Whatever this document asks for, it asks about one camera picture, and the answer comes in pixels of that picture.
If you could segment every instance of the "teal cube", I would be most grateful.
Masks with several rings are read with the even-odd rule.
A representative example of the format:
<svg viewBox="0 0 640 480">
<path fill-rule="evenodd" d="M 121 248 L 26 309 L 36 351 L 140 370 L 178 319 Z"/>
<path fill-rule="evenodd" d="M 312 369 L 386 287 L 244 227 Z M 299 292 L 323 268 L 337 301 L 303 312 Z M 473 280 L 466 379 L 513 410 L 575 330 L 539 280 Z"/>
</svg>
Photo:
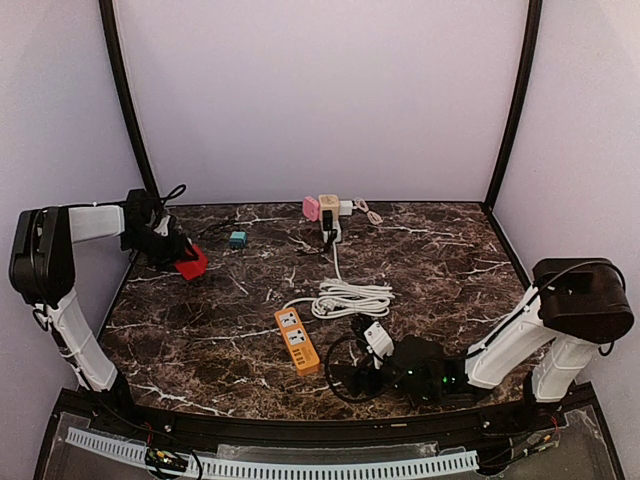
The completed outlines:
<svg viewBox="0 0 640 480">
<path fill-rule="evenodd" d="M 229 246 L 237 250 L 247 246 L 247 232 L 233 232 L 229 239 Z"/>
</svg>

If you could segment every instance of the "beige power cube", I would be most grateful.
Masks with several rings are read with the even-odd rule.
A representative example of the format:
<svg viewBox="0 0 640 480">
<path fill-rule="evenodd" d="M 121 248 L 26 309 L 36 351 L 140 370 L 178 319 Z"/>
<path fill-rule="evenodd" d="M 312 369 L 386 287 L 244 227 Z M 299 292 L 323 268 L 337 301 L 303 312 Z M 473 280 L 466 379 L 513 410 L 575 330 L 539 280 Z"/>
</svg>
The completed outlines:
<svg viewBox="0 0 640 480">
<path fill-rule="evenodd" d="M 333 218 L 337 219 L 340 216 L 340 199 L 337 195 L 320 195 L 318 197 L 320 203 L 320 219 L 322 220 L 322 212 L 330 210 L 333 213 Z"/>
</svg>

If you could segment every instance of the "white cable tray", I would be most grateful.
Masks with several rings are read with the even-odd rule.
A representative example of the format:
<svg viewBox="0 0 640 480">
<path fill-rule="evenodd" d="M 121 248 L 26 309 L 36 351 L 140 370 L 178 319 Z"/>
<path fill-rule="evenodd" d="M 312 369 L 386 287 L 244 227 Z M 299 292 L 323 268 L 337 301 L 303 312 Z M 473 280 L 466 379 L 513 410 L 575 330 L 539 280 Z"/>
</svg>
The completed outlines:
<svg viewBox="0 0 640 480">
<path fill-rule="evenodd" d="M 147 468 L 144 463 L 146 445 L 133 440 L 120 440 L 70 427 L 66 442 L 89 452 L 134 467 Z M 356 463 L 346 465 L 286 465 L 243 462 L 198 454 L 203 479 L 227 480 L 417 480 L 435 478 L 478 469 L 475 451 L 393 462 Z M 185 478 L 198 477 L 198 465 L 193 457 Z"/>
</svg>

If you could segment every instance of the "pink object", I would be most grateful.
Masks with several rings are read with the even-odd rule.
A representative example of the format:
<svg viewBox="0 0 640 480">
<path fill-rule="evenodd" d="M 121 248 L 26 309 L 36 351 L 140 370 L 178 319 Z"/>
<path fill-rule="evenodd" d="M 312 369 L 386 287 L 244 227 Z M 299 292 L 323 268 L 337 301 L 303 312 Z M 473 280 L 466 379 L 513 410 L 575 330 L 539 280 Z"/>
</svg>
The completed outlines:
<svg viewBox="0 0 640 480">
<path fill-rule="evenodd" d="M 320 203 L 313 197 L 304 197 L 302 213 L 312 222 L 320 220 Z"/>
</svg>

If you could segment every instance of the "black frame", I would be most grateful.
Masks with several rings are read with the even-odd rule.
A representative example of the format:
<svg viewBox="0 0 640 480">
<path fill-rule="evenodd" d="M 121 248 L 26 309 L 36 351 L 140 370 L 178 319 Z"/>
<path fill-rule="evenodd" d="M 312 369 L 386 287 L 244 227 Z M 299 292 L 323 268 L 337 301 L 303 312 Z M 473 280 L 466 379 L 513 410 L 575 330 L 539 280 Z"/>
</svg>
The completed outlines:
<svg viewBox="0 0 640 480">
<path fill-rule="evenodd" d="M 518 75 L 516 77 L 516 85 L 513 89 L 513 97 L 511 98 L 511 107 L 507 116 L 507 125 L 504 128 L 498 159 L 493 170 L 489 191 L 484 200 L 484 205 L 493 210 L 496 206 L 500 187 L 507 171 L 511 150 L 518 132 L 520 124 L 520 116 L 522 115 L 522 107 L 527 95 L 527 87 L 529 86 L 529 77 L 531 76 L 531 68 L 533 66 L 533 55 L 536 50 L 536 41 L 538 39 L 538 28 L 540 27 L 540 16 L 542 14 L 542 0 L 529 0 L 529 12 L 527 13 L 527 23 L 524 29 L 524 40 L 522 42 L 522 52 L 520 53 L 520 64 L 518 65 Z"/>
<path fill-rule="evenodd" d="M 104 39 L 107 44 L 109 61 L 111 62 L 111 72 L 113 73 L 113 80 L 116 85 L 116 90 L 118 91 L 118 99 L 120 100 L 122 116 L 124 118 L 124 123 L 127 126 L 127 132 L 129 133 L 131 147 L 133 148 L 133 153 L 136 157 L 138 170 L 140 170 L 140 176 L 142 177 L 144 188 L 152 195 L 159 197 L 160 193 L 158 191 L 158 184 L 156 183 L 153 171 L 151 170 L 149 156 L 147 155 L 147 150 L 144 146 L 140 124 L 138 123 L 136 110 L 133 105 L 133 98 L 131 97 L 131 90 L 129 89 L 129 82 L 127 81 L 127 72 L 124 66 L 124 59 L 122 57 L 122 48 L 120 46 L 120 37 L 118 36 L 118 26 L 113 8 L 113 0 L 99 0 L 99 4 L 100 15 L 102 16 Z"/>
<path fill-rule="evenodd" d="M 347 448 L 403 443 L 438 442 L 443 450 L 464 446 L 467 450 L 502 449 L 508 437 L 483 434 L 483 422 L 487 415 L 518 408 L 521 402 L 511 402 L 490 407 L 472 408 L 449 413 L 436 413 L 419 417 L 392 418 L 388 420 L 356 421 L 272 421 L 250 420 L 166 412 L 149 407 L 139 407 L 151 423 L 165 425 L 171 422 L 171 434 L 179 441 L 188 439 L 196 450 L 215 452 L 221 443 L 230 445 L 259 445 L 290 448 Z M 594 409 L 607 445 L 614 472 L 624 479 L 609 428 L 602 414 L 591 383 L 573 385 L 562 401 L 567 412 L 591 405 Z M 62 389 L 49 418 L 46 433 L 35 471 L 35 480 L 42 479 L 51 450 L 60 414 L 63 412 L 85 417 L 90 427 L 100 431 L 145 440 L 146 433 L 132 433 L 131 428 L 108 414 L 94 415 L 96 406 L 87 395 Z"/>
<path fill-rule="evenodd" d="M 142 138 L 138 119 L 131 96 L 131 90 L 127 81 L 113 0 L 99 0 L 105 40 L 109 52 L 111 69 L 114 82 L 120 100 L 122 114 L 127 126 L 131 145 L 133 147 L 140 175 L 145 188 L 159 195 L 158 186 L 151 169 Z M 509 158 L 515 142 L 520 117 L 524 107 L 527 87 L 533 65 L 535 46 L 542 12 L 542 0 L 529 0 L 527 21 L 524 32 L 524 40 L 518 66 L 516 83 L 513 91 L 511 107 L 502 138 L 502 143 L 496 160 L 496 165 L 491 178 L 491 183 L 483 202 L 478 203 L 493 228 L 500 244 L 504 248 L 513 268 L 523 287 L 530 285 L 530 279 L 525 268 L 518 259 L 513 247 L 509 243 L 500 224 L 493 214 L 500 188 L 507 170 Z M 122 286 L 128 278 L 125 276 Z M 603 435 L 607 443 L 614 470 L 619 479 L 624 475 L 620 466 L 616 450 L 602 410 L 591 384 L 573 386 L 571 394 L 563 400 L 565 410 L 571 407 L 578 408 L 584 405 L 592 405 L 601 424 Z M 173 434 L 177 437 L 189 436 L 194 448 L 214 450 L 218 443 L 272 445 L 272 446 L 307 446 L 307 447 L 340 447 L 340 446 L 366 446 L 373 444 L 393 444 L 414 441 L 437 440 L 440 448 L 464 445 L 468 449 L 491 448 L 499 445 L 501 440 L 489 439 L 482 435 L 482 417 L 486 413 L 495 410 L 508 410 L 514 408 L 517 403 L 497 405 L 485 408 L 410 417 L 406 419 L 390 419 L 383 421 L 340 421 L 340 422 L 285 422 L 285 421 L 256 421 L 233 418 L 218 418 L 204 415 L 182 414 L 167 412 L 164 410 L 143 408 L 151 417 L 166 421 L 170 417 L 174 423 Z M 63 411 L 77 415 L 92 417 L 94 407 L 91 402 L 78 392 L 63 389 L 50 417 L 45 439 L 40 451 L 36 476 L 42 474 L 49 446 L 55 432 L 59 414 Z M 406 424 L 403 428 L 380 428 Z M 115 434 L 130 434 L 127 426 L 119 424 L 117 420 L 102 415 L 93 418 L 92 426 Z M 375 435 L 371 435 L 371 429 L 376 428 Z"/>
<path fill-rule="evenodd" d="M 140 124 L 136 116 L 131 89 L 127 80 L 127 73 L 124 66 L 122 56 L 122 47 L 120 45 L 120 37 L 118 36 L 118 26 L 115 18 L 113 0 L 98 0 L 100 4 L 100 13 L 102 15 L 102 26 L 104 29 L 104 37 L 109 52 L 109 60 L 111 62 L 111 71 L 113 80 L 118 91 L 120 107 L 122 115 L 127 126 L 129 139 L 133 148 L 140 176 L 144 182 L 147 191 L 159 196 L 158 185 L 151 169 L 149 156 L 144 145 Z M 504 180 L 504 176 L 513 149 L 520 116 L 524 106 L 524 100 L 529 85 L 529 77 L 533 65 L 533 56 L 538 38 L 538 28 L 540 25 L 540 15 L 542 13 L 542 0 L 529 0 L 529 10 L 527 13 L 527 22 L 525 25 L 524 41 L 522 43 L 522 52 L 520 54 L 520 63 L 518 66 L 518 74 L 516 84 L 511 99 L 511 107 L 507 117 L 500 151 L 496 160 L 496 165 L 489 184 L 487 196 L 483 202 L 483 206 L 492 211 L 495 207 L 500 187 Z"/>
</svg>

